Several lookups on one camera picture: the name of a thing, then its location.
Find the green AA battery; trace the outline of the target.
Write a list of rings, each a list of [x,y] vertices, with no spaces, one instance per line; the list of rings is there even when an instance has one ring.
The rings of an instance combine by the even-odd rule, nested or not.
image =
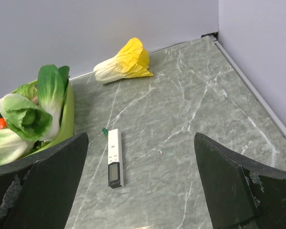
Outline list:
[[[108,130],[107,130],[106,128],[103,128],[102,131],[103,131],[104,135],[105,135],[106,137],[108,137]]]

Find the slim white remote control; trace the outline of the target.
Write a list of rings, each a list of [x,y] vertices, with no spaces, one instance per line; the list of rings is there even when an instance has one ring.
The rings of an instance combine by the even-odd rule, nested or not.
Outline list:
[[[108,132],[108,186],[112,189],[124,186],[122,135],[119,129]]]

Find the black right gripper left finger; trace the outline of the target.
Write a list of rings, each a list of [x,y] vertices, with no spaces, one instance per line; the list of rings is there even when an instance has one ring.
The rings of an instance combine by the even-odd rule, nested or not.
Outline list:
[[[0,229],[63,229],[87,156],[86,132],[0,166]]]

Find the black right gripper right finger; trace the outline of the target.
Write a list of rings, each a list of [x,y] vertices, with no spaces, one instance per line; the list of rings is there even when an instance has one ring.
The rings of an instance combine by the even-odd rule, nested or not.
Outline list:
[[[286,171],[199,132],[194,148],[214,229],[286,229]]]

